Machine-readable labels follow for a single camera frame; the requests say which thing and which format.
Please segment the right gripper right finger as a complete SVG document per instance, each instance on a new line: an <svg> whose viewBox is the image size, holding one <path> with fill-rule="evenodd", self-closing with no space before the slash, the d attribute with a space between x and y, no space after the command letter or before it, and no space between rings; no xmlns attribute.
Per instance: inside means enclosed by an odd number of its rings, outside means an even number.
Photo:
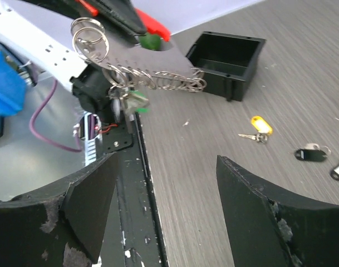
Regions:
<svg viewBox="0 0 339 267"><path fill-rule="evenodd" d="M339 205L284 189L225 156L216 176L235 266L339 266Z"/></svg>

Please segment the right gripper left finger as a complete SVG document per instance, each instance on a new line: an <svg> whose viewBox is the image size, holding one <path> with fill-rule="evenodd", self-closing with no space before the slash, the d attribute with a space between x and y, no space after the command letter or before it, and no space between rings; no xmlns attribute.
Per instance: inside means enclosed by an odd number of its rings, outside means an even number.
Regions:
<svg viewBox="0 0 339 267"><path fill-rule="evenodd" d="M0 201L0 266L97 263L118 175L118 154L107 154L46 186Z"/></svg>

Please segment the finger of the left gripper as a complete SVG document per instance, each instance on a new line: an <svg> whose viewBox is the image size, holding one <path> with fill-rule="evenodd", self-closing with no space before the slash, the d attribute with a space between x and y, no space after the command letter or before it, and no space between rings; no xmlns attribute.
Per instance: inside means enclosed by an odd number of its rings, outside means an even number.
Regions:
<svg viewBox="0 0 339 267"><path fill-rule="evenodd" d="M96 18L106 27L116 26L131 35L144 35L147 32L131 1L94 0L87 3L99 12Z"/></svg>

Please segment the metal keyring holder red grip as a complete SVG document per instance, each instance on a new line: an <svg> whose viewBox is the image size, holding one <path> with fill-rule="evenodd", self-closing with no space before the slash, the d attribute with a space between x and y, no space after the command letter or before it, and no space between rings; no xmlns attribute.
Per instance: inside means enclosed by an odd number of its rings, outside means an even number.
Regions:
<svg viewBox="0 0 339 267"><path fill-rule="evenodd" d="M181 54L165 27L135 10L147 28L144 35L149 32L161 37L161 50L142 48L139 36L136 36L134 47L121 47L118 36L104 32L98 24L91 23L89 19L73 20L73 48L93 68L72 81L73 85L77 86L80 79L96 73L115 87L143 85L152 90L203 90L207 85L203 72Z"/></svg>

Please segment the green tag key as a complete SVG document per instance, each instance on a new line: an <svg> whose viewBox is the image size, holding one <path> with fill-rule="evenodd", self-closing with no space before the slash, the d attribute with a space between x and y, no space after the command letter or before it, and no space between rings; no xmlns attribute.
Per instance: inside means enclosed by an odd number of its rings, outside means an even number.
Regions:
<svg viewBox="0 0 339 267"><path fill-rule="evenodd" d="M134 119L134 113L141 108L149 106L149 99L137 90L129 87L120 88L112 86L109 89L109 98L111 109L116 122L124 122L129 134L133 133L131 122Z"/></svg>

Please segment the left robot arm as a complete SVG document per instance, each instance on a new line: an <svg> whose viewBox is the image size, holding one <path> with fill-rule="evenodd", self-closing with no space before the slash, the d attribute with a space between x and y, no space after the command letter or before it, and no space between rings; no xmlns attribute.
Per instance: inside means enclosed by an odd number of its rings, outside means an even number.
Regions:
<svg viewBox="0 0 339 267"><path fill-rule="evenodd" d="M31 4L73 20L89 19L104 32L118 36L121 47L134 47L136 36L147 32L130 1L86 1L85 4L81 1L31 1ZM93 69L87 61L22 17L5 1L0 1L0 42L51 73L78 98L85 111L97 115L110 113L107 109L110 99L100 87L85 91L80 86L73 86L72 81Z"/></svg>

